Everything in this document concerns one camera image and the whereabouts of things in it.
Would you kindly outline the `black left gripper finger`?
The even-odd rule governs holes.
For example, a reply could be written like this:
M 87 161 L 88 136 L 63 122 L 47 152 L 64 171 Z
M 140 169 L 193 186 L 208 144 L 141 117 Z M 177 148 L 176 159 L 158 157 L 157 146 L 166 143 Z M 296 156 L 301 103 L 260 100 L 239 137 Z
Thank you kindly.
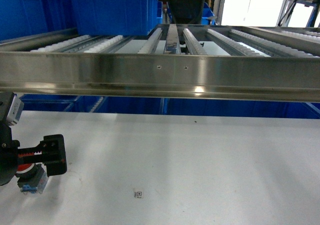
M 65 141 L 62 134 L 47 135 L 35 147 L 18 150 L 18 170 L 26 170 L 26 165 L 42 163 L 46 166 L 48 177 L 67 172 Z

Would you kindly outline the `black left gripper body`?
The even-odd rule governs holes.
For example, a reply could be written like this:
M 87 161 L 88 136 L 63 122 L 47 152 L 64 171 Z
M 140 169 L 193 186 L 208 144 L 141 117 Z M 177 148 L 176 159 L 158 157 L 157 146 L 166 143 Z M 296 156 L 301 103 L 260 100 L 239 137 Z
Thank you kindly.
M 20 142 L 12 139 L 11 128 L 0 124 L 0 185 L 6 185 L 18 169 L 18 147 Z

